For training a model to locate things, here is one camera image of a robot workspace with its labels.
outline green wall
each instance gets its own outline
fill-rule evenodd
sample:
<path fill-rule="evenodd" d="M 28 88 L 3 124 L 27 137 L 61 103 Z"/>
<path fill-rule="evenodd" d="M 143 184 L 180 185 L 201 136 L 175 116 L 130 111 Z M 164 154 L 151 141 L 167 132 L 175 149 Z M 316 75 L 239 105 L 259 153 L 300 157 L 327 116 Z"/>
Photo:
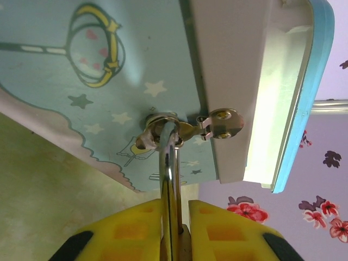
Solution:
<path fill-rule="evenodd" d="M 183 187 L 187 198 L 198 185 Z M 136 194 L 0 114 L 0 260 L 47 260 L 78 228 L 154 199 Z"/>

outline gray star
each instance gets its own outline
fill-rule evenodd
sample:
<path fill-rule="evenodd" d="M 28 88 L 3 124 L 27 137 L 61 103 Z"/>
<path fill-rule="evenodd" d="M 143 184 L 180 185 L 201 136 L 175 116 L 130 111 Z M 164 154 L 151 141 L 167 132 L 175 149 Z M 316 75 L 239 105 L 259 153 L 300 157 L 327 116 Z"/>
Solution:
<path fill-rule="evenodd" d="M 202 173 L 202 170 L 192 170 L 191 174 Z"/>
<path fill-rule="evenodd" d="M 87 100 L 86 94 L 81 94 L 78 97 L 68 96 L 72 100 L 71 106 L 79 106 L 81 109 L 85 109 L 87 104 L 93 103 L 93 101 Z"/>

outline yellow plastic part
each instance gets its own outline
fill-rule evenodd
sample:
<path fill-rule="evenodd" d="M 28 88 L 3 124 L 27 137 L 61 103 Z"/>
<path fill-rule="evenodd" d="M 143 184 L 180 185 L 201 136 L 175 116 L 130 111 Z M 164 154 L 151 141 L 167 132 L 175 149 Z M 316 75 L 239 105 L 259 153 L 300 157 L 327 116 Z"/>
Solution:
<path fill-rule="evenodd" d="M 94 234 L 76 261 L 159 260 L 160 209 L 153 200 L 80 229 Z"/>
<path fill-rule="evenodd" d="M 262 237 L 276 230 L 199 200 L 189 209 L 193 261 L 279 261 Z"/>

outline black strip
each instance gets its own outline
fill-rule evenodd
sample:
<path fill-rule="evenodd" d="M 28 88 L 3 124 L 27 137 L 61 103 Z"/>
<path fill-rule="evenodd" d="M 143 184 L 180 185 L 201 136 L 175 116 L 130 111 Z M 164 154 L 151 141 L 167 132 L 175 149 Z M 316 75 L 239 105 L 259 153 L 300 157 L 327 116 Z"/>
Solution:
<path fill-rule="evenodd" d="M 73 235 L 65 241 L 49 261 L 74 261 L 92 237 L 92 231 L 84 231 Z"/>
<path fill-rule="evenodd" d="M 304 261 L 285 239 L 271 233 L 264 233 L 262 236 L 277 255 L 279 261 Z"/>
<path fill-rule="evenodd" d="M 181 14 L 183 17 L 183 26 L 186 32 L 187 44 L 189 46 L 189 52 L 191 56 L 192 68 L 194 71 L 196 88 L 198 92 L 198 98 L 200 100 L 201 111 L 198 115 L 187 115 L 190 123 L 196 124 L 196 118 L 199 115 L 208 115 L 206 90 L 203 82 L 202 68 L 200 63 L 200 55 L 198 51 L 198 43 L 196 37 L 195 26 L 193 24 L 193 12 L 191 11 L 190 1 L 179 0 Z M 192 25 L 187 26 L 186 21 L 192 20 Z"/>
<path fill-rule="evenodd" d="M 22 49 L 22 47 L 41 48 L 42 52 L 28 51 L 28 50 Z M 50 53 L 50 52 L 47 51 L 48 48 L 65 49 L 64 47 L 57 47 L 57 46 L 26 45 L 25 43 L 21 44 L 21 43 L 13 43 L 13 42 L 0 42 L 0 51 L 11 51 L 11 52 L 22 52 L 22 53 L 37 53 L 37 54 L 52 54 L 52 55 L 63 55 L 63 56 L 65 56 L 65 54 L 62 54 L 62 53 Z"/>

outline chrome metal rod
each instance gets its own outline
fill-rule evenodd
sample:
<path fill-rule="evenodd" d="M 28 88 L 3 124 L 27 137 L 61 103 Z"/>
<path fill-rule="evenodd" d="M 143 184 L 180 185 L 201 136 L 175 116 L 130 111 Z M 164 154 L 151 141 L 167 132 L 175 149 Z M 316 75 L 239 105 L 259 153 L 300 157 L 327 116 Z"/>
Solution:
<path fill-rule="evenodd" d="M 183 217 L 181 213 L 181 183 L 180 183 L 180 159 L 179 159 L 179 148 L 175 148 L 175 185 L 176 185 L 176 208 L 178 217 L 178 233 L 184 232 L 183 229 Z"/>
<path fill-rule="evenodd" d="M 348 100 L 315 101 L 312 114 L 348 114 Z"/>
<path fill-rule="evenodd" d="M 162 201 L 163 243 L 165 260 L 179 261 L 179 231 L 177 205 L 177 150 L 178 126 L 173 122 L 164 125 L 160 135 L 159 179 Z"/>

